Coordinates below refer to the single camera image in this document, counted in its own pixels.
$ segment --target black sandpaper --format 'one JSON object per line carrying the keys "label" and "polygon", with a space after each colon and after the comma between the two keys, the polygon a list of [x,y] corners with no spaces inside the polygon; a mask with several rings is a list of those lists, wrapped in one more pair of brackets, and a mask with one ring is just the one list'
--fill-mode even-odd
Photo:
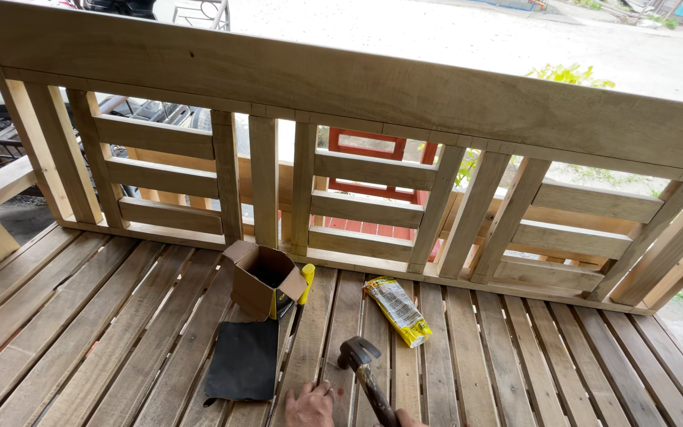
{"label": "black sandpaper", "polygon": [[231,401],[271,401],[278,353],[278,321],[224,321],[204,393]]}

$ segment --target green leaves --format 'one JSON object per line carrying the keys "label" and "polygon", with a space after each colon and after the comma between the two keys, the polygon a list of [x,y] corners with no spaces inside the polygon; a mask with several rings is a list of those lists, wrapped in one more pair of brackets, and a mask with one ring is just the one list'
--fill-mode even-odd
{"label": "green leaves", "polygon": [[581,65],[575,62],[571,64],[570,67],[564,67],[562,64],[555,65],[553,67],[551,64],[547,64],[541,70],[532,68],[531,71],[526,74],[526,77],[529,77],[533,74],[533,77],[542,80],[559,81],[561,83],[578,84],[580,86],[583,85],[589,87],[615,87],[615,83],[610,80],[597,80],[592,78],[593,65],[590,65],[589,68],[587,68],[587,70],[584,72],[578,71],[580,67]]}

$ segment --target hammer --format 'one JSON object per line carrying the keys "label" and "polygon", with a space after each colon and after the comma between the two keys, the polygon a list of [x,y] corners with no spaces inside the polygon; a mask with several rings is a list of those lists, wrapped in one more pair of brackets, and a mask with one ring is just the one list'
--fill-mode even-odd
{"label": "hammer", "polygon": [[341,354],[339,354],[336,363],[339,368],[352,368],[355,371],[357,382],[360,383],[365,395],[368,396],[368,401],[374,408],[375,417],[379,419],[379,422],[384,427],[399,427],[397,416],[386,400],[386,395],[375,382],[373,374],[370,373],[368,364],[372,359],[365,350],[370,351],[370,354],[377,359],[381,357],[379,349],[375,348],[368,340],[362,336],[353,336],[339,346]]}

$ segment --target yellow tool handle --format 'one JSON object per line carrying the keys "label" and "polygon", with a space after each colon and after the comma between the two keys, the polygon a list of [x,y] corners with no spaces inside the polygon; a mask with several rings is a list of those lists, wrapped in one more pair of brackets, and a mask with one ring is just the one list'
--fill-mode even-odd
{"label": "yellow tool handle", "polygon": [[302,277],[304,277],[305,282],[308,282],[308,287],[304,288],[302,296],[300,296],[299,300],[297,301],[299,306],[304,306],[304,304],[308,301],[309,287],[313,286],[313,278],[315,277],[315,266],[312,264],[306,264],[304,267],[302,267]]}

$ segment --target wooden post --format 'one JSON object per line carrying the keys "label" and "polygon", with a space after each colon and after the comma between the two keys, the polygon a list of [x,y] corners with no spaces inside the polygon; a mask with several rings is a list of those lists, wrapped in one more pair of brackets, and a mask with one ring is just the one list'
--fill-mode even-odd
{"label": "wooden post", "polygon": [[413,251],[408,263],[409,273],[422,273],[429,260],[429,255],[434,247],[434,242],[439,233],[439,225],[444,208],[447,206],[449,194],[455,186],[455,177],[458,175],[460,163],[465,155],[465,147],[444,145],[441,148],[439,165],[436,170],[429,197],[426,200],[421,226],[418,227]]}
{"label": "wooden post", "polygon": [[479,155],[449,237],[441,246],[440,277],[457,279],[460,275],[509,161],[510,154],[485,150]]}
{"label": "wooden post", "polygon": [[297,121],[294,132],[294,188],[291,191],[291,253],[308,254],[309,204],[313,195],[318,125]]}
{"label": "wooden post", "polygon": [[99,223],[102,221],[100,204],[91,187],[89,172],[78,149],[59,87],[25,83],[25,88],[41,125],[46,145],[55,161],[65,194],[70,200],[75,220],[79,223]]}
{"label": "wooden post", "polygon": [[249,116],[255,242],[279,247],[279,138],[275,119]]}
{"label": "wooden post", "polygon": [[215,169],[218,171],[218,193],[225,243],[243,238],[242,201],[239,199],[239,169],[236,159],[236,126],[234,113],[212,110]]}
{"label": "wooden post", "polygon": [[96,190],[100,194],[100,201],[104,209],[107,225],[114,228],[124,229],[128,227],[128,221],[121,218],[118,200],[123,197],[120,185],[109,180],[106,159],[112,157],[109,144],[100,141],[100,136],[94,125],[94,116],[100,114],[100,107],[96,103],[94,92],[76,91],[67,89],[70,108],[73,111],[73,120],[83,142],[83,151],[91,168]]}
{"label": "wooden post", "polygon": [[515,173],[507,195],[499,205],[489,228],[487,240],[471,262],[470,280],[488,283],[502,259],[502,255],[518,229],[526,210],[542,185],[544,175],[552,164],[549,160],[525,157]]}
{"label": "wooden post", "polygon": [[663,205],[655,216],[647,224],[638,224],[629,233],[629,237],[632,238],[629,248],[617,261],[608,262],[602,267],[600,271],[605,274],[605,277],[602,277],[592,292],[583,293],[584,297],[591,301],[604,300],[615,285],[631,270],[631,267],[634,267],[647,248],[683,209],[683,182],[669,182],[658,198],[663,200]]}
{"label": "wooden post", "polygon": [[613,301],[636,306],[683,258],[683,212],[613,290]]}

